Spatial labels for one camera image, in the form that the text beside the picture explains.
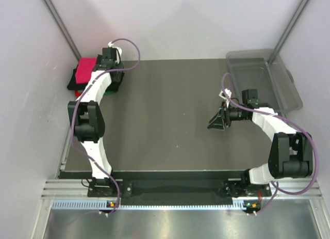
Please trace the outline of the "pink t shirt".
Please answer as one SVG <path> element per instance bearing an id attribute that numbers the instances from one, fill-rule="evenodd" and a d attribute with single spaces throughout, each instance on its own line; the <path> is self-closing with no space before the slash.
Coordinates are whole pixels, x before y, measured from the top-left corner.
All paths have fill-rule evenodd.
<path id="1" fill-rule="evenodd" d="M 75 80 L 77 84 L 86 84 L 89 82 L 93 68 L 96 65 L 96 60 L 96 57 L 83 57 L 79 60 L 75 73 Z"/>

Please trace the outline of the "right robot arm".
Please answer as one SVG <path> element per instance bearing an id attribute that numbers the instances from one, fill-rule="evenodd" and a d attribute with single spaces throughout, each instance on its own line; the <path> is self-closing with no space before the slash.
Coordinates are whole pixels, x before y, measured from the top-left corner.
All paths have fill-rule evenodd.
<path id="1" fill-rule="evenodd" d="M 271 141 L 267 163 L 247 169 L 241 179 L 241 190 L 251 196 L 260 187 L 282 178 L 306 178 L 313 172 L 312 146 L 306 135 L 298 132 L 282 119 L 268 103 L 258 99 L 256 89 L 242 92 L 242 103 L 231 105 L 231 91 L 225 89 L 219 96 L 223 102 L 209 121 L 208 129 L 225 130 L 233 121 L 250 120 L 260 127 Z"/>

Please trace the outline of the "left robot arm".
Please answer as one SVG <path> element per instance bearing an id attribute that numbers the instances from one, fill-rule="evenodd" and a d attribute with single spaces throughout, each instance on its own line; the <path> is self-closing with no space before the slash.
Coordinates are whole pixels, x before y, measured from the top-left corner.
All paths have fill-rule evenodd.
<path id="1" fill-rule="evenodd" d="M 122 50 L 113 45 L 103 48 L 96 59 L 91 78 L 76 101 L 68 103 L 71 136 L 84 148 L 92 167 L 89 197 L 116 197 L 120 195 L 118 183 L 111 176 L 112 166 L 106 157 L 103 137 L 105 120 L 100 102 L 107 88 L 120 82 L 123 72 Z"/>

